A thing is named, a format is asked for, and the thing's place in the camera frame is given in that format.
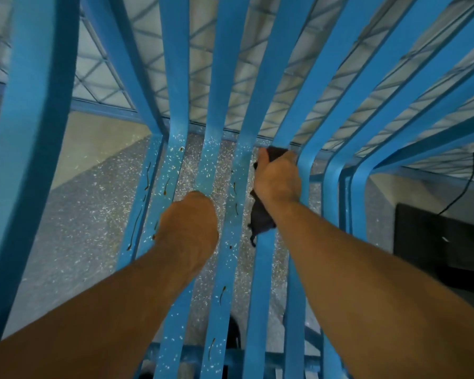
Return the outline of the black box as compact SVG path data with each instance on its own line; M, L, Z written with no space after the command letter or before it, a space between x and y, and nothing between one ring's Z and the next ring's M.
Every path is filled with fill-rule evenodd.
M474 294L474 225L399 203L393 254L449 288Z

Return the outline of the person's black shoe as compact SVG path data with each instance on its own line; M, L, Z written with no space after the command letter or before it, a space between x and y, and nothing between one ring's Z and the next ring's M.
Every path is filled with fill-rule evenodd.
M231 314L228 321L226 349L241 349L241 334L239 324L236 318Z

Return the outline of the person's left hand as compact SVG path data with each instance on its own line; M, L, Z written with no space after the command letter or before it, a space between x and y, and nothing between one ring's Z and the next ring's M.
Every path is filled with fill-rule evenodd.
M167 252L176 264L197 274L219 241L214 203L202 192L191 191L171 203L160 217L155 248Z

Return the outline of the person's left forearm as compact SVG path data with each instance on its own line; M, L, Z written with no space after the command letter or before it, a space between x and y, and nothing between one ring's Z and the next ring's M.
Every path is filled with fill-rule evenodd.
M0 342L0 379L131 379L215 246L157 244Z

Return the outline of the dark cleaning cloth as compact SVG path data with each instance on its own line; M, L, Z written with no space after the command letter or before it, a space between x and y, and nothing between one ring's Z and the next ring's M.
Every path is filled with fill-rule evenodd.
M268 159L273 162L288 151L287 148L269 146L266 148ZM250 196L253 197L254 203L251 210L250 223L247 225L251 229L250 242L253 248L256 248L256 238L259 234L265 233L276 228L270 214L267 212L264 204L256 194L255 190L251 190Z

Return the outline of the person's right forearm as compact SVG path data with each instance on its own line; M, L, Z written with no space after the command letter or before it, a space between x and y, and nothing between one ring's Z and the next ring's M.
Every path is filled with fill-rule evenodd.
M324 334L355 379L474 379L474 308L317 216L261 197Z

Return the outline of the person's right hand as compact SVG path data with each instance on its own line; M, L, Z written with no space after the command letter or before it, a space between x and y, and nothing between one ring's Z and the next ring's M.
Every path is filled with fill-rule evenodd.
M255 171L253 189L269 212L284 203L300 201L302 186L296 159L294 152L287 151L270 162L263 174Z

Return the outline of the blue slatted metal frame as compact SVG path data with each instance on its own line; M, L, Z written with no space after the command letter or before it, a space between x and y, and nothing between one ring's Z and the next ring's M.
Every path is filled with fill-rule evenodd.
M153 244L153 220L173 201L192 120L205 125L195 187L213 187L226 127L237 145L225 202L224 251L216 271L211 337L195 362L202 378L223 369L246 161L271 131L272 144L300 137L300 171L332 144L322 211L363 235L363 187L388 156L474 94L474 1L0 0L0 339L55 175L72 90L84 87L75 44L84 28L126 113L152 133L118 267Z

